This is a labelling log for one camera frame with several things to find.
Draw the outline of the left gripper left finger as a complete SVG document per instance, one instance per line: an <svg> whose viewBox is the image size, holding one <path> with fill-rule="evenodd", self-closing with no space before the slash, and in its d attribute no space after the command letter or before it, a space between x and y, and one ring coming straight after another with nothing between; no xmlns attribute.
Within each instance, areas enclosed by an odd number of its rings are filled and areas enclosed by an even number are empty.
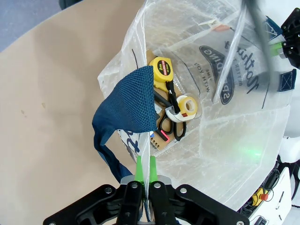
<svg viewBox="0 0 300 225"><path fill-rule="evenodd" d="M124 177L118 188L104 184L86 196L54 213L44 225L103 225L117 219L117 225L136 225L143 198L141 157L137 157L136 175Z"/></svg>

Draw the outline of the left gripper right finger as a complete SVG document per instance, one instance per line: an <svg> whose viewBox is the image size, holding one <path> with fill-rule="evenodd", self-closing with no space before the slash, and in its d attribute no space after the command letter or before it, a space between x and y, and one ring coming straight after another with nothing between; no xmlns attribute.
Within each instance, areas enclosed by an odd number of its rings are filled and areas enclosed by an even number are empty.
<svg viewBox="0 0 300 225"><path fill-rule="evenodd" d="M150 203L157 225L248 225L246 216L228 208L196 188L183 184L173 188L158 180L156 158L150 157Z"/></svg>

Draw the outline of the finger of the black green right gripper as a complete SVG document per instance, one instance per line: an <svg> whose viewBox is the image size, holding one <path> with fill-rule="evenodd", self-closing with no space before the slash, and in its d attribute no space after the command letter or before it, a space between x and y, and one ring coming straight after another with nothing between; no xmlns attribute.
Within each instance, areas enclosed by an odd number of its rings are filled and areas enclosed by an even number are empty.
<svg viewBox="0 0 300 225"><path fill-rule="evenodd" d="M288 59L295 68L300 68L300 55L292 49L279 48L272 50L273 56L279 56L281 59Z"/></svg>
<svg viewBox="0 0 300 225"><path fill-rule="evenodd" d="M271 50L278 51L284 48L287 51L300 50L300 9L296 7L284 23L279 27L272 19L269 20L275 25L277 36L282 35L284 42L272 44Z"/></svg>

